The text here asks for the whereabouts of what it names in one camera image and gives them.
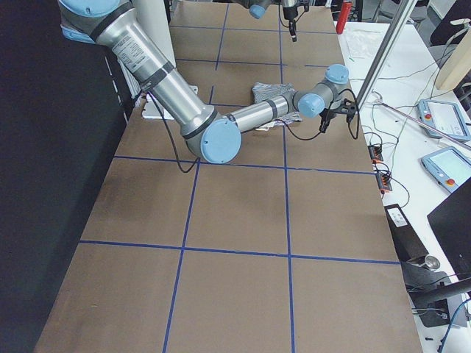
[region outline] robotic arm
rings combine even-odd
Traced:
[[[227,163],[238,153],[241,133],[295,110],[313,118],[326,112],[342,113],[342,90],[348,70],[332,65],[310,91],[284,93],[267,101],[220,115],[188,86],[160,49],[149,39],[127,0],[59,0],[67,38],[109,47],[180,125],[180,134],[193,154],[210,163]]]

